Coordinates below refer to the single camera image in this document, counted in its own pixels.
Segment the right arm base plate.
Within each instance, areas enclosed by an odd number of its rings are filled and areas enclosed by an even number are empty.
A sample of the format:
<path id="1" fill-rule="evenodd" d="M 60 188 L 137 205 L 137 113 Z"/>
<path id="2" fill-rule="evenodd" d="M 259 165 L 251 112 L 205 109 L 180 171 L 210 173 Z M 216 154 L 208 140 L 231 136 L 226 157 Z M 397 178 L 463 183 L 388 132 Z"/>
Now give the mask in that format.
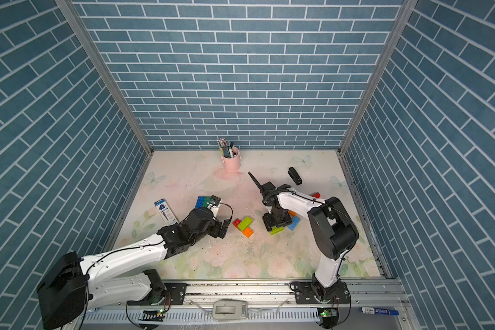
<path id="1" fill-rule="evenodd" d="M 314 282 L 294 281 L 289 284 L 290 290 L 294 293 L 296 304 L 349 304 L 351 294 L 347 284 L 338 281 L 332 286 L 326 288 L 321 284 Z"/>

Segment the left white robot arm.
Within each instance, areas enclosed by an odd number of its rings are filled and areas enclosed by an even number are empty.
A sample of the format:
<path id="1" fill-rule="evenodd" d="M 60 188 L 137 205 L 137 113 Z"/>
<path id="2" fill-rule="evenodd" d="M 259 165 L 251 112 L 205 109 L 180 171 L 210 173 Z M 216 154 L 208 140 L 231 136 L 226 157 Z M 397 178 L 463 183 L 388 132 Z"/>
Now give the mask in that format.
<path id="1" fill-rule="evenodd" d="M 43 328 L 61 328 L 88 309 L 122 301 L 162 302 L 168 294 L 157 271 L 125 274 L 184 253 L 207 235 L 223 239 L 231 220 L 217 219 L 220 206 L 221 199 L 212 196 L 207 206 L 141 241 L 100 254 L 80 257 L 72 251 L 59 257 L 37 286 Z"/>

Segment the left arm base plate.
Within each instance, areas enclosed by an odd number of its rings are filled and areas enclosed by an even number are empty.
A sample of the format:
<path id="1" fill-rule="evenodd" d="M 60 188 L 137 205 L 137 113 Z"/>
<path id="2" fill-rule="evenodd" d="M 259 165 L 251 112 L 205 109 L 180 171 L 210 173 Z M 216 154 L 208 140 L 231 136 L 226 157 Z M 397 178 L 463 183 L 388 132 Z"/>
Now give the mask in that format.
<path id="1" fill-rule="evenodd" d="M 141 306 L 178 306 L 182 305 L 186 295 L 186 283 L 167 283 L 163 289 L 152 288 L 140 301 L 129 301 L 130 305 Z"/>

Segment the dark green lego brick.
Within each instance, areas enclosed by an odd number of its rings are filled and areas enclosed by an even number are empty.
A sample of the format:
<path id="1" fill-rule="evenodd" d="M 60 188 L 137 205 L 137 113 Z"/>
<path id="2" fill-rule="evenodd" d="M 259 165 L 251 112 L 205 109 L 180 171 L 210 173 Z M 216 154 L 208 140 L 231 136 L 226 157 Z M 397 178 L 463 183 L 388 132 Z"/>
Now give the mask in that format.
<path id="1" fill-rule="evenodd" d="M 211 197 L 206 196 L 206 197 L 205 197 L 205 198 L 203 198 L 203 199 L 204 199 L 204 200 L 203 200 L 203 206 L 204 206 L 204 207 L 207 207 L 207 206 L 209 205 L 210 201 L 211 201 Z"/>

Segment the lime lego brick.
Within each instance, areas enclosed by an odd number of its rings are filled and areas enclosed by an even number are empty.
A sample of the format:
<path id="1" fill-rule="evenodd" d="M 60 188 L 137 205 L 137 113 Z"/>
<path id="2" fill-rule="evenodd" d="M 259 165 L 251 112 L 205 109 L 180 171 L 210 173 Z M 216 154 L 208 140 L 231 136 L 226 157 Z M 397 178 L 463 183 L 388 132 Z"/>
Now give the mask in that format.
<path id="1" fill-rule="evenodd" d="M 245 217 L 238 225 L 237 228 L 240 231 L 244 231 L 246 228 L 250 226 L 250 224 L 253 222 L 253 219 L 251 217 Z"/>
<path id="2" fill-rule="evenodd" d="M 276 235 L 279 232 L 283 232 L 284 228 L 283 227 L 273 227 L 272 230 L 270 231 L 271 235 Z"/>

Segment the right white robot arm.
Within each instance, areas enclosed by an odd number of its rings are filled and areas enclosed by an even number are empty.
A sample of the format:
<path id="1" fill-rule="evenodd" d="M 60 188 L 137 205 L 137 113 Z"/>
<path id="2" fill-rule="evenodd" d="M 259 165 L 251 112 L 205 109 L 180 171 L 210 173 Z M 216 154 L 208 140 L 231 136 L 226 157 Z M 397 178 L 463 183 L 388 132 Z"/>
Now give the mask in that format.
<path id="1" fill-rule="evenodd" d="M 268 232 L 292 223 L 290 212 L 309 220 L 321 258 L 313 274 L 311 288 L 319 301 L 331 301 L 342 287 L 340 269 L 346 254 L 356 245 L 359 232 L 342 202 L 336 197 L 316 199 L 288 184 L 256 183 L 262 203 L 268 208 L 263 222 Z"/>

